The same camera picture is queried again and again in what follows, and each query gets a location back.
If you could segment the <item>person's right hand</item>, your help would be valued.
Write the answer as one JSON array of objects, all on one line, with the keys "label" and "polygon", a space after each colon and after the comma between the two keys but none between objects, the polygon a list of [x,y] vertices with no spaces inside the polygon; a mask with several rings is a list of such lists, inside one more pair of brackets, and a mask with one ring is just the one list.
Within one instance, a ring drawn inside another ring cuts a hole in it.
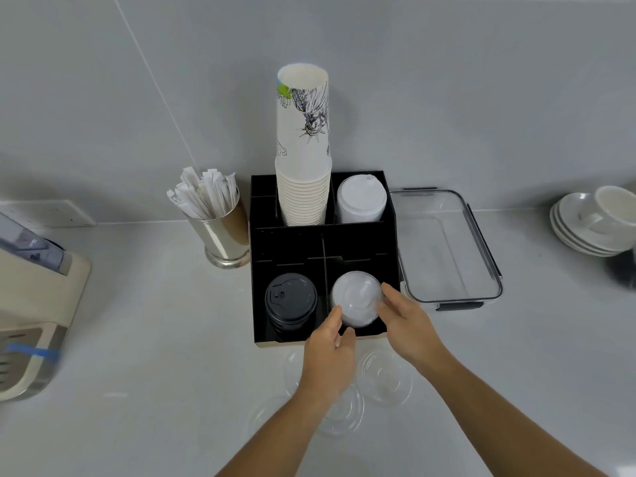
[{"label": "person's right hand", "polygon": [[447,361],[449,351],[418,303],[388,283],[382,283],[381,288],[383,300],[394,311],[394,322],[389,329],[386,328],[390,345],[421,375],[429,377]]}]

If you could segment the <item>stack of clear plastic lids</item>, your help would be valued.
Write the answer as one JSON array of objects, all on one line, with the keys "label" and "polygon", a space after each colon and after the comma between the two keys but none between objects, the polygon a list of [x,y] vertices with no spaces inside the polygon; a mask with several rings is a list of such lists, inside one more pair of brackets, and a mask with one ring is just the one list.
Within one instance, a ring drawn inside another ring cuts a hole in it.
[{"label": "stack of clear plastic lids", "polygon": [[377,318],[377,304],[383,299],[380,282],[370,273],[344,273],[333,284],[331,306],[340,306],[342,322],[351,328],[364,328]]}]

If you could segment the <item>person's left forearm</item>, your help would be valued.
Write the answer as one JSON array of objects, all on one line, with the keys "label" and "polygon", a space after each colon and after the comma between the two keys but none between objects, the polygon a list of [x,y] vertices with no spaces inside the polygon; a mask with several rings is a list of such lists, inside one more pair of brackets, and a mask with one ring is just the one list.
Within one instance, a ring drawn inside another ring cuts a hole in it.
[{"label": "person's left forearm", "polygon": [[295,477],[331,406],[297,390],[215,477]]}]

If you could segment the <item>person's right forearm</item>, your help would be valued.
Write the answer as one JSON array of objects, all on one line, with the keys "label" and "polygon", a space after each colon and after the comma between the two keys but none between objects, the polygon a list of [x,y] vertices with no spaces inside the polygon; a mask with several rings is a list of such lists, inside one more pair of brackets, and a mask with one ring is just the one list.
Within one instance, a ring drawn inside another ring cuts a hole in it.
[{"label": "person's right forearm", "polygon": [[449,352],[417,359],[493,477],[608,477],[529,419]]}]

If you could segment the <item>single clear flat lid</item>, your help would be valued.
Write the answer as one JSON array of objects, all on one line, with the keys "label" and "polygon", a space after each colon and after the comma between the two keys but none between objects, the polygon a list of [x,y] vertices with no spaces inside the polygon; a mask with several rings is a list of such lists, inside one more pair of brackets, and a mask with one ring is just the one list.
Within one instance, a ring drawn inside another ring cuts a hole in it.
[{"label": "single clear flat lid", "polygon": [[364,415],[364,397],[357,384],[351,384],[328,410],[318,432],[330,438],[342,438],[357,430]]},{"label": "single clear flat lid", "polygon": [[278,395],[271,397],[261,403],[251,415],[247,424],[247,437],[250,440],[264,426],[278,410],[280,410],[289,400],[289,395]]},{"label": "single clear flat lid", "polygon": [[360,355],[356,383],[366,399],[385,407],[404,404],[413,388],[413,378],[401,358],[384,348]]}]

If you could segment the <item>clear container with black clips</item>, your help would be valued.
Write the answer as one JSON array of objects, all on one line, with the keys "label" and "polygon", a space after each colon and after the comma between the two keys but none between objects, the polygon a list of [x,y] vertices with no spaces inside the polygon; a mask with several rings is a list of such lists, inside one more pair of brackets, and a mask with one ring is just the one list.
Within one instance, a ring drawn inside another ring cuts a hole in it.
[{"label": "clear container with black clips", "polygon": [[436,187],[390,192],[404,292],[425,310],[476,310],[503,295],[503,276],[470,206]]}]

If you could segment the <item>stack of white cup lids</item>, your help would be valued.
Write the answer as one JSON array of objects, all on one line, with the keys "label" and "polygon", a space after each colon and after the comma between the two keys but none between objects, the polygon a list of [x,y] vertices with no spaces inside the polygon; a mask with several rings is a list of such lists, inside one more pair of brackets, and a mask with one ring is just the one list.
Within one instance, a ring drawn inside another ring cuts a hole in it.
[{"label": "stack of white cup lids", "polygon": [[374,223],[381,219],[387,204],[387,191],[372,174],[358,174],[340,184],[337,192],[337,222]]}]

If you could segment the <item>shiny metal holder cup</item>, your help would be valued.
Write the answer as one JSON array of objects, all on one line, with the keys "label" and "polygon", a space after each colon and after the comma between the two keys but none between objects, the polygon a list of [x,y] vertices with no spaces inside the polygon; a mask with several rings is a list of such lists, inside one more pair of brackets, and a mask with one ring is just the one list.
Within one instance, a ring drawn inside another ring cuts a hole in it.
[{"label": "shiny metal holder cup", "polygon": [[200,220],[186,216],[203,241],[207,260],[221,269],[240,268],[250,262],[248,218],[238,188],[235,195],[236,204],[222,217]]}]

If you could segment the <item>stack of white paper cups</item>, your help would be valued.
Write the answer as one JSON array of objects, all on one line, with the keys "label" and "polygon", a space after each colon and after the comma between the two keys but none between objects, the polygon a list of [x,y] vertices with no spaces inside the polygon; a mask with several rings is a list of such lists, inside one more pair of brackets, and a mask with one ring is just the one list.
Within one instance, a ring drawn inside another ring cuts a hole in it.
[{"label": "stack of white paper cups", "polygon": [[282,220],[312,226],[326,219],[330,194],[329,77],[310,63],[277,73],[275,173]]}]

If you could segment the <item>white ceramic saucer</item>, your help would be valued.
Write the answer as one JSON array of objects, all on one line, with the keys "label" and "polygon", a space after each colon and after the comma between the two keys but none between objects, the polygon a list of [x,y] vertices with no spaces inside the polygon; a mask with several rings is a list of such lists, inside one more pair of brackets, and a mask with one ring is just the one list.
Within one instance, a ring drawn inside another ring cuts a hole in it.
[{"label": "white ceramic saucer", "polygon": [[632,247],[607,235],[578,225],[577,210],[587,193],[573,192],[557,201],[550,210],[550,223],[557,238],[577,252],[596,257],[616,256]]},{"label": "white ceramic saucer", "polygon": [[559,210],[563,222],[573,232],[582,239],[595,246],[602,248],[628,248],[633,247],[632,242],[627,239],[616,238],[611,234],[603,234],[592,231],[582,226],[579,222],[579,210],[584,206],[589,194],[584,192],[573,192],[565,195],[560,201]]},{"label": "white ceramic saucer", "polygon": [[582,254],[595,257],[612,257],[628,250],[626,247],[602,248],[582,239],[563,222],[560,215],[559,205],[560,203],[556,202],[550,210],[550,224],[552,226],[553,233],[564,245]]}]

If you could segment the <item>bunch of white wrapped straws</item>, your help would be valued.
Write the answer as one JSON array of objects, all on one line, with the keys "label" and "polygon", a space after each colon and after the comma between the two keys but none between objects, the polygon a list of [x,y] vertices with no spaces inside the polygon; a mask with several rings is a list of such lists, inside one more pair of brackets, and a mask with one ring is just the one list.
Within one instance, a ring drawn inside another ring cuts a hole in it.
[{"label": "bunch of white wrapped straws", "polygon": [[224,175],[215,168],[198,174],[193,167],[181,172],[181,181],[167,190],[167,197],[186,216],[212,221],[228,215],[240,201],[235,173]]}]

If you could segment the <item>dark round object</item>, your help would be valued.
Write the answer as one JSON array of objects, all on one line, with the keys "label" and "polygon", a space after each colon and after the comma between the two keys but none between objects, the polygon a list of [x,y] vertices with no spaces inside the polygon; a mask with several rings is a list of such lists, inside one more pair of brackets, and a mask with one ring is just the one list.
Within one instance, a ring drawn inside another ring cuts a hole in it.
[{"label": "dark round object", "polygon": [[606,268],[615,282],[624,288],[636,291],[636,245],[607,258]]}]

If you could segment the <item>white ceramic cup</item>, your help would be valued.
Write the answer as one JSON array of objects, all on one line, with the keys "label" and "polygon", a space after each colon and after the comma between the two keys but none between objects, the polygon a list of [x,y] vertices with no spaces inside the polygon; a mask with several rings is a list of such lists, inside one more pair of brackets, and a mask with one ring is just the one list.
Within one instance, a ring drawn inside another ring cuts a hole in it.
[{"label": "white ceramic cup", "polygon": [[595,233],[636,240],[636,194],[614,185],[601,186],[585,199],[579,221]]}]

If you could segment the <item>blue tape strip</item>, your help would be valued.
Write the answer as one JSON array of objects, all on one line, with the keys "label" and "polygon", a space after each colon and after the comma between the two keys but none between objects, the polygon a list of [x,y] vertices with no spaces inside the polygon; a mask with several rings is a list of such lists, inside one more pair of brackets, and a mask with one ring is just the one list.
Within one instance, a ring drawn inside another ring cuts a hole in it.
[{"label": "blue tape strip", "polygon": [[38,348],[18,342],[10,342],[9,344],[7,344],[4,348],[4,353],[20,353],[28,355],[29,357],[40,357],[50,363],[57,363],[60,359],[60,352],[58,350],[54,350],[51,348]]}]

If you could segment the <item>beige coffee machine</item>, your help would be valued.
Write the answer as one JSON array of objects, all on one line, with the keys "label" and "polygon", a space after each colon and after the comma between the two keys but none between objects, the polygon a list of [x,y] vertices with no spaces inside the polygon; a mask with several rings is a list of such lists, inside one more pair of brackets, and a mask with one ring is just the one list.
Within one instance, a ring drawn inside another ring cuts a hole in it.
[{"label": "beige coffee machine", "polygon": [[59,361],[4,353],[10,342],[62,352],[91,262],[0,213],[0,402],[29,398]]}]

